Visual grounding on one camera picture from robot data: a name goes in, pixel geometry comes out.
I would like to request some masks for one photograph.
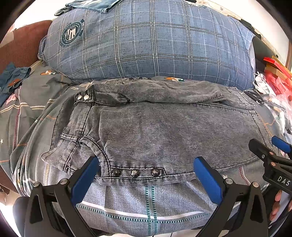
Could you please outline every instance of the blue plaid pillowcase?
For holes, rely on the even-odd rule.
[[[254,80],[253,36],[239,21],[184,0],[123,0],[107,14],[75,8],[55,19],[39,58],[75,83],[172,76],[245,90]]]

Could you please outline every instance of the metal rivet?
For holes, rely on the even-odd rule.
[[[119,177],[121,175],[121,170],[120,169],[113,169],[112,170],[112,175],[114,177]]]
[[[34,182],[34,183],[33,183],[33,186],[36,188],[36,187],[38,187],[40,184],[41,184],[40,182]]]
[[[233,180],[230,179],[230,178],[225,179],[225,182],[226,182],[227,184],[233,184]]]
[[[151,170],[151,175],[152,175],[153,177],[157,177],[157,176],[159,176],[159,175],[160,175],[160,170],[157,169],[157,168],[152,169],[152,170]]]
[[[60,180],[60,184],[66,184],[68,182],[68,179],[64,178]]]
[[[254,186],[255,188],[258,188],[258,187],[259,187],[259,185],[258,185],[257,182],[253,182],[253,186]]]
[[[132,170],[131,171],[131,176],[134,178],[137,178],[139,176],[140,172],[139,170]]]

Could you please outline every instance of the human hand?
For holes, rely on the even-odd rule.
[[[273,208],[270,214],[270,221],[274,220],[279,209],[280,209],[280,200],[281,200],[282,190],[279,190],[279,192],[275,196],[275,202],[273,204]],[[290,201],[288,206],[288,211],[291,211],[292,209],[292,201]]]

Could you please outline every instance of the white wall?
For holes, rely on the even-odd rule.
[[[279,53],[286,64],[289,40],[278,22],[256,0],[208,0],[217,3],[251,23]]]
[[[15,21],[15,28],[56,18],[55,12],[73,0],[36,0]]]

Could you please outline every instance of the blue clamp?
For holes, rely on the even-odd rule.
[[[292,155],[291,154],[291,150],[292,150],[291,145],[289,143],[283,141],[282,139],[280,139],[276,136],[273,136],[272,137],[272,144],[274,146],[278,147],[280,150],[282,150],[286,154],[288,154],[289,157]]]
[[[226,186],[224,179],[215,169],[199,156],[194,159],[194,172],[202,183],[212,203],[219,205],[223,200]]]
[[[68,191],[71,193],[73,206],[82,202],[98,172],[100,172],[99,160],[97,157],[90,157],[82,168],[76,170],[69,178]]]

